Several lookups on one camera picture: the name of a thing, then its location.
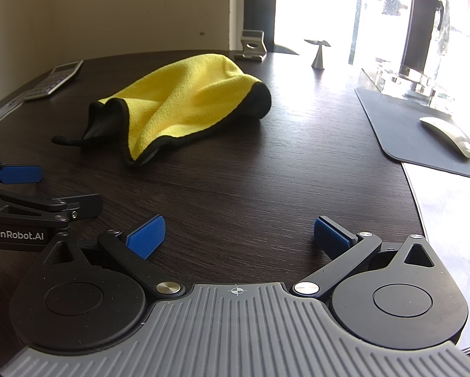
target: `mouse pad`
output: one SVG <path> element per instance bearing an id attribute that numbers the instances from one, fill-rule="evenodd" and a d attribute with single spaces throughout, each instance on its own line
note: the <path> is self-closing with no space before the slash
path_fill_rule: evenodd
<path id="1" fill-rule="evenodd" d="M 470 177 L 470 159 L 420 122 L 423 116 L 433 116 L 455 124 L 450 115 L 365 88 L 357 88 L 356 94 L 382 150 L 390 157 Z"/>

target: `metal screw head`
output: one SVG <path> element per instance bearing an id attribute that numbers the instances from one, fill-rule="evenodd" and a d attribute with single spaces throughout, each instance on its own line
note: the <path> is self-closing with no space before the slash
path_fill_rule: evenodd
<path id="1" fill-rule="evenodd" d="M 319 285 L 313 282 L 299 282 L 294 285 L 294 290 L 301 294 L 314 294 L 319 292 Z"/>
<path id="2" fill-rule="evenodd" d="M 162 282 L 156 285 L 156 290 L 162 294 L 174 294 L 180 291 L 180 285 L 177 282 Z"/>

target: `dark wooden table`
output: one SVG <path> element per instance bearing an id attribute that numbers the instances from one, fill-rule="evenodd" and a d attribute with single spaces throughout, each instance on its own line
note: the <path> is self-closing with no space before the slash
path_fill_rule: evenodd
<path id="1" fill-rule="evenodd" d="M 0 161 L 39 164 L 44 178 L 13 190 L 100 193 L 102 214 L 71 225 L 71 233 L 82 238 L 129 228 L 160 212 L 167 235 L 150 260 L 187 285 L 290 286 L 329 261 L 311 237 L 321 214 L 386 241 L 423 232 L 402 167 L 380 150 L 354 93 L 369 81 L 351 66 L 317 71 L 310 58 L 286 54 L 269 54 L 262 64 L 238 62 L 268 85 L 269 114 L 260 122 L 239 120 L 179 149 L 162 149 L 136 170 L 123 164 L 116 145 L 81 151 L 51 143 L 57 134 L 81 137 L 90 102 L 199 53 L 89 60 L 51 98 L 24 104 L 0 123 Z M 8 303 L 36 256 L 0 251 L 0 366 L 22 347 Z"/>

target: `beige wall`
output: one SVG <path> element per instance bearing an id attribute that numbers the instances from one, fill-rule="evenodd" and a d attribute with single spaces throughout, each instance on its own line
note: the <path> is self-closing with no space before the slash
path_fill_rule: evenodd
<path id="1" fill-rule="evenodd" d="M 229 0 L 52 0 L 62 61 L 143 51 L 225 50 Z"/>
<path id="2" fill-rule="evenodd" d="M 0 99 L 56 61 L 49 0 L 0 0 Z"/>
<path id="3" fill-rule="evenodd" d="M 243 0 L 0 0 L 0 99 L 60 62 L 227 50 Z"/>

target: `calculator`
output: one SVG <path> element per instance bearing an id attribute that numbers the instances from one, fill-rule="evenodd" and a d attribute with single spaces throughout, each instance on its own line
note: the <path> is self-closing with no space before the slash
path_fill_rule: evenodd
<path id="1" fill-rule="evenodd" d="M 74 78 L 79 73 L 82 64 L 83 61 L 75 61 L 57 65 L 50 75 L 25 93 L 23 100 L 40 99 L 51 95 L 69 79 Z"/>

